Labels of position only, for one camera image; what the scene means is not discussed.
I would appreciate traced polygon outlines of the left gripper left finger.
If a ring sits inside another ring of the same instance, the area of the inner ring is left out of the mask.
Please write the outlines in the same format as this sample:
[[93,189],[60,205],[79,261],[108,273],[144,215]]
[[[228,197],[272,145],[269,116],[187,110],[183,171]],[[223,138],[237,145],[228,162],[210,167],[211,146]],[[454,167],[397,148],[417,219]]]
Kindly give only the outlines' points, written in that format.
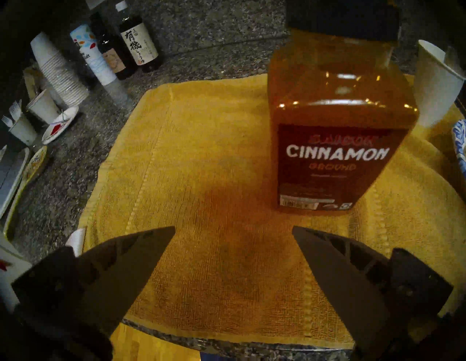
[[77,257],[49,254],[13,282],[14,313],[40,332],[110,336],[151,278],[174,226],[109,239]]

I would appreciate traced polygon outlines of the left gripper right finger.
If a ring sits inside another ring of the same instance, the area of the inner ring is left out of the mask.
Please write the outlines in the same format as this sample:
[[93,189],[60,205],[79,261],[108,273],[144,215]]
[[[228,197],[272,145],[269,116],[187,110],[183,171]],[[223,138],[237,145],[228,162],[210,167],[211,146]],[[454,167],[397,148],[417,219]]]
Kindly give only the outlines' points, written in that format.
[[387,258],[343,236],[296,225],[292,234],[355,343],[350,360],[414,360],[412,333],[436,326],[453,285],[404,248]]

